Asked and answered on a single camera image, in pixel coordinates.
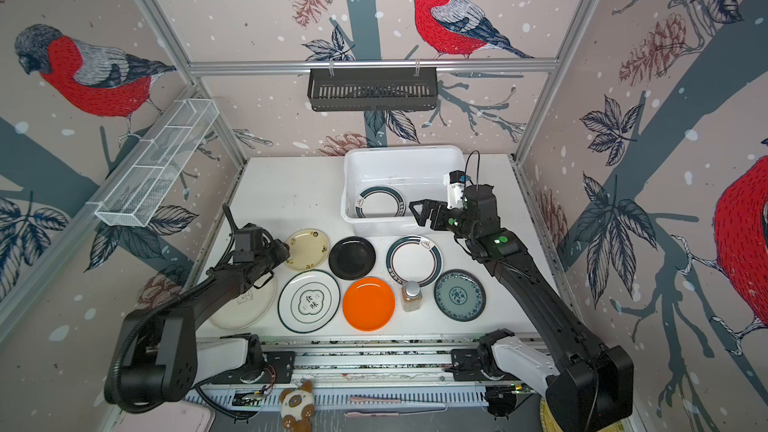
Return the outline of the small amber glass jar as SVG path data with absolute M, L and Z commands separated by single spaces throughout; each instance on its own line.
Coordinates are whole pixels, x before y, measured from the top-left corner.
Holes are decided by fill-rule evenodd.
M 404 312 L 415 312 L 422 304 L 421 286 L 416 281 L 408 281 L 401 288 L 401 305 Z

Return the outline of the white plastic bin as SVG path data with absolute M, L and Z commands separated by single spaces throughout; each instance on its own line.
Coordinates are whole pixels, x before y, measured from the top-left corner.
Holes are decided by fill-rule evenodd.
M 443 176 L 464 167 L 462 151 L 451 145 L 355 149 L 344 157 L 344 179 L 340 199 L 340 215 L 355 234 L 366 238 L 421 235 L 427 232 L 418 226 L 408 209 L 411 201 L 432 199 L 446 201 Z M 388 186 L 396 189 L 405 201 L 403 217 L 384 217 L 395 205 L 382 195 L 366 202 L 366 214 L 358 218 L 354 202 L 369 187 Z

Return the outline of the brown white plush toy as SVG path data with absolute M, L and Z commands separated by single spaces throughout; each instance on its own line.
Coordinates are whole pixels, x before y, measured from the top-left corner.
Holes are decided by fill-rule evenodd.
M 315 414 L 313 383 L 304 381 L 298 388 L 288 388 L 279 396 L 280 416 L 285 431 L 311 432 Z

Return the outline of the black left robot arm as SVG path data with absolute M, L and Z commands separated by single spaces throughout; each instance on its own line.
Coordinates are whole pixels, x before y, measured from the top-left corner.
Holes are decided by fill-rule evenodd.
M 177 402 L 196 384 L 197 329 L 289 258 L 289 246 L 250 224 L 235 230 L 206 279 L 151 309 L 126 315 L 104 384 L 104 398 L 127 413 Z

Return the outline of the white plate with black emblem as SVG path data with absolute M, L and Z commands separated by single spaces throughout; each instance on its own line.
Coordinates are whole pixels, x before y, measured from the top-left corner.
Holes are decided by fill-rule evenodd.
M 294 276 L 281 290 L 278 317 L 289 331 L 309 334 L 325 327 L 335 317 L 340 303 L 341 291 L 335 277 L 312 269 Z

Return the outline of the pink tweezers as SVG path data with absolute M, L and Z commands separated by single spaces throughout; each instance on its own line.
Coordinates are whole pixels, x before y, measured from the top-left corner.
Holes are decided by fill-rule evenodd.
M 399 417 L 442 413 L 448 409 L 445 403 L 399 398 L 352 396 L 348 399 L 350 408 L 344 412 L 347 418 Z

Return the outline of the pink tray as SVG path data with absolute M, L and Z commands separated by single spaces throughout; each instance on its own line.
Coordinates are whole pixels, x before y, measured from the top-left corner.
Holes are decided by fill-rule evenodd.
M 113 427 L 115 432 L 204 432 L 209 431 L 215 412 L 197 404 L 165 403 L 143 414 L 126 414 Z

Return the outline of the yellow woven bamboo tray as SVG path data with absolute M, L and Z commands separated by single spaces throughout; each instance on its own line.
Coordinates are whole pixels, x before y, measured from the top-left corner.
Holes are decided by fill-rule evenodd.
M 561 427 L 555 421 L 545 399 L 540 401 L 539 417 L 543 432 L 562 432 Z M 600 432 L 625 432 L 625 428 L 621 422 L 617 422 L 601 429 Z

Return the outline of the green red rimmed white plate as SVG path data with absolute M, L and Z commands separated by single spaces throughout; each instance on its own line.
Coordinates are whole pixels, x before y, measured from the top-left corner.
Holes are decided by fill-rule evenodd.
M 405 201 L 399 191 L 388 186 L 374 186 L 366 188 L 356 198 L 354 205 L 355 213 L 358 218 L 368 218 L 369 216 L 375 216 L 373 212 L 367 215 L 365 207 L 366 202 L 377 195 L 382 195 L 388 199 L 391 199 L 395 205 L 394 211 L 389 215 L 384 214 L 384 217 L 403 217 L 405 215 Z

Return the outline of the orange plate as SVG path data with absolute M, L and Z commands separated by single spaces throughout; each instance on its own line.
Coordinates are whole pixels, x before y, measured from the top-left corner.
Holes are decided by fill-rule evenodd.
M 391 320 L 395 305 L 391 287 L 375 277 L 354 282 L 342 300 L 346 321 L 362 332 L 373 332 L 384 327 Z

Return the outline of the aluminium rail base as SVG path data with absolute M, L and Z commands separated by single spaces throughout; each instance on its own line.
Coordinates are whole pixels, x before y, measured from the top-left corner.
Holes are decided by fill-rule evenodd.
M 600 345 L 590 360 L 578 355 L 554 361 L 526 337 L 507 329 L 465 343 L 283 344 L 264 351 L 255 334 L 235 334 L 172 349 L 128 350 L 120 371 L 110 372 L 105 399 L 124 411 L 183 399 L 204 382 L 246 385 L 261 379 L 288 384 L 299 378 L 325 381 L 397 382 L 448 379 L 489 387 L 520 382 L 546 398 L 558 419 L 603 428 L 632 412 L 634 365 L 620 346 Z

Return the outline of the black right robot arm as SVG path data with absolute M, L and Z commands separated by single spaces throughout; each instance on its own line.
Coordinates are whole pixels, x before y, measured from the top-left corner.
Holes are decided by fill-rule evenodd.
M 504 228 L 490 185 L 471 185 L 456 202 L 412 201 L 418 225 L 449 231 L 516 300 L 547 347 L 541 353 L 513 332 L 481 337 L 478 368 L 490 377 L 520 379 L 543 396 L 564 431 L 600 431 L 633 413 L 634 364 L 608 347 L 545 280 L 522 240 Z

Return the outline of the cream white large plate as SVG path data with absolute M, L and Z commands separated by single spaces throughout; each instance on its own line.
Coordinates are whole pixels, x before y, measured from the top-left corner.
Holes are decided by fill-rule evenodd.
M 229 301 L 214 313 L 208 321 L 214 326 L 230 331 L 246 329 L 260 320 L 271 308 L 277 296 L 274 278 L 260 288 L 252 287 L 244 294 Z

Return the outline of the cream yellow small plate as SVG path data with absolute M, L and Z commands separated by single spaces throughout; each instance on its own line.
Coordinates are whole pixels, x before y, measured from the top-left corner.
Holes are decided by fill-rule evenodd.
M 330 240 L 321 230 L 307 228 L 296 231 L 287 240 L 287 267 L 304 272 L 322 265 L 330 251 Z

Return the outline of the teal patterned plate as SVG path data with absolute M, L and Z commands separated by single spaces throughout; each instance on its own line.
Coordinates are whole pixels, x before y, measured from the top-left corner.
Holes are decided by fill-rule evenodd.
M 443 273 L 435 281 L 434 300 L 446 317 L 457 322 L 470 322 L 483 313 L 487 296 L 474 275 L 455 269 Z

